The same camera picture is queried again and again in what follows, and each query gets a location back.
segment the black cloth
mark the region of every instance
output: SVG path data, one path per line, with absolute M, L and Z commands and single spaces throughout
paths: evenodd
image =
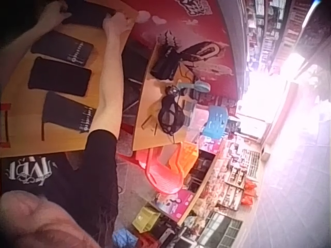
M 63 207 L 101 247 L 108 246 L 118 214 L 116 137 L 89 134 L 82 165 L 73 170 L 64 153 L 1 159 L 1 194 L 24 190 Z

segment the yellow basket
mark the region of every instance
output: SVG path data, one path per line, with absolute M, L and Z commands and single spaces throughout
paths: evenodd
M 161 214 L 159 212 L 153 210 L 152 208 L 143 207 L 132 224 L 141 234 L 146 231 L 150 231 L 160 215 Z

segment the red banner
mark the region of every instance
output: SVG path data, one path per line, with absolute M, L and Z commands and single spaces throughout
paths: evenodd
M 156 40 L 175 46 L 213 95 L 238 98 L 228 30 L 216 0 L 124 1 L 139 11 L 135 39 L 150 48 Z

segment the plastic chair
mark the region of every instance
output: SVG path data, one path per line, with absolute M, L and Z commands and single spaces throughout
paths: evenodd
M 133 133 L 133 127 L 121 124 L 121 129 L 128 133 Z M 145 175 L 156 191 L 163 194 L 175 194 L 184 184 L 184 175 L 182 168 L 178 167 L 172 171 L 167 166 L 158 162 L 162 147 L 139 150 L 133 153 L 131 157 L 117 154 L 127 162 L 133 163 L 145 170 Z
M 153 158 L 153 149 L 147 153 L 145 175 L 151 185 L 160 193 L 175 194 L 184 184 L 184 173 L 181 167 L 177 167 L 178 172 L 174 172 L 167 166 Z
M 228 110 L 226 107 L 209 106 L 209 116 L 202 134 L 219 140 L 222 138 L 228 122 Z
M 186 177 L 190 172 L 199 156 L 199 148 L 197 144 L 190 142 L 181 142 L 177 150 L 173 153 L 169 160 L 169 166 L 172 171 L 179 172 L 177 167 L 182 168 L 183 176 Z

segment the store display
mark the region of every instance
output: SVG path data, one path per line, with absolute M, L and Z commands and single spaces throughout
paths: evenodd
M 193 193 L 181 189 L 178 193 L 165 195 L 158 193 L 152 203 L 174 221 L 178 221 L 193 199 Z

